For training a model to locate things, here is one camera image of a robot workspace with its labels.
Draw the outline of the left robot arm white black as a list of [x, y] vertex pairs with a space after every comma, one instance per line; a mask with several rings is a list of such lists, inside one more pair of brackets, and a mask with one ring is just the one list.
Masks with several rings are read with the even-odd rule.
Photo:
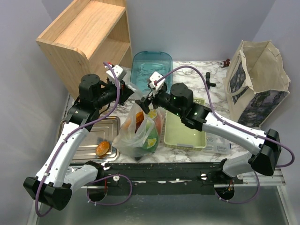
[[79, 84], [79, 96], [64, 119], [65, 125], [49, 158], [34, 177], [27, 177], [25, 190], [35, 201], [35, 211], [40, 217], [39, 204], [62, 210], [72, 194], [86, 184], [99, 185], [109, 170], [104, 163], [86, 162], [79, 170], [66, 174], [81, 142], [93, 125], [106, 118], [100, 108], [114, 102], [123, 104], [134, 92], [124, 83], [121, 74], [109, 72], [106, 82], [96, 74], [85, 75]]

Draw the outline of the clear plastic grocery bag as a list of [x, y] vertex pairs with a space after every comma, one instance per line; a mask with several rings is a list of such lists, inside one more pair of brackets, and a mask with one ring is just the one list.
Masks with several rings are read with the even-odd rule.
[[[133, 103], [127, 118], [134, 118], [138, 112], [143, 111], [137, 103]], [[120, 127], [119, 134], [112, 142], [112, 146], [120, 151], [120, 153], [133, 158], [135, 161], [141, 160], [143, 157], [155, 153], [158, 144], [161, 141], [162, 134], [159, 135], [155, 127], [155, 117], [157, 111], [165, 118], [165, 110], [162, 108], [154, 109], [150, 106], [150, 112], [145, 114], [142, 123], [137, 124], [133, 132], [128, 132]]]

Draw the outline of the red toy pepper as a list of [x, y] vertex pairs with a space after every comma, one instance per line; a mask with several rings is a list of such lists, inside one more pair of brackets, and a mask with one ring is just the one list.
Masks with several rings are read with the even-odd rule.
[[154, 121], [155, 121], [155, 127], [157, 130], [157, 133], [159, 135], [161, 135], [163, 124], [164, 124], [164, 117], [163, 117], [163, 115], [161, 115], [161, 113], [159, 111], [157, 111], [157, 116], [155, 117]]

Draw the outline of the toy baguette bread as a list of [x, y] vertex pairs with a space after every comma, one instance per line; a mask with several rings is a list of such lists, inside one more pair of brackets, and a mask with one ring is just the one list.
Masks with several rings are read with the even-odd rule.
[[135, 116], [135, 119], [136, 119], [136, 123], [137, 123], [137, 124], [142, 123], [143, 120], [144, 120], [144, 113], [143, 113], [143, 111], [138, 112], [138, 113], [136, 114], [136, 116]]

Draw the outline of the orange glazed bread bun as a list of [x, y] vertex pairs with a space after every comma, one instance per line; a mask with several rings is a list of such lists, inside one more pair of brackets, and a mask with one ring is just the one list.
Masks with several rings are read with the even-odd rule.
[[98, 157], [104, 157], [110, 149], [110, 143], [108, 141], [102, 141], [95, 150]]

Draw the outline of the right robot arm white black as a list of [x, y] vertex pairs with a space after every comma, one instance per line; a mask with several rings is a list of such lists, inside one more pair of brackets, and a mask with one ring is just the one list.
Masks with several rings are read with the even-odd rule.
[[214, 115], [210, 108], [195, 103], [192, 90], [183, 83], [172, 85], [169, 93], [163, 85], [159, 91], [151, 91], [136, 103], [146, 114], [150, 112], [150, 105], [162, 107], [177, 115], [186, 127], [220, 136], [246, 149], [247, 154], [221, 161], [212, 173], [218, 182], [225, 184], [237, 175], [251, 171], [265, 176], [274, 174], [281, 153], [277, 131], [263, 132], [225, 121], [220, 115]]

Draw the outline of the orange toy carrot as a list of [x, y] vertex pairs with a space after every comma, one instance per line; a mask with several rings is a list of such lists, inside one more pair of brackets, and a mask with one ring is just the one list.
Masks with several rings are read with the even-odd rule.
[[135, 127], [136, 127], [136, 119], [134, 118], [127, 118], [122, 125], [122, 129], [128, 132], [133, 132]]

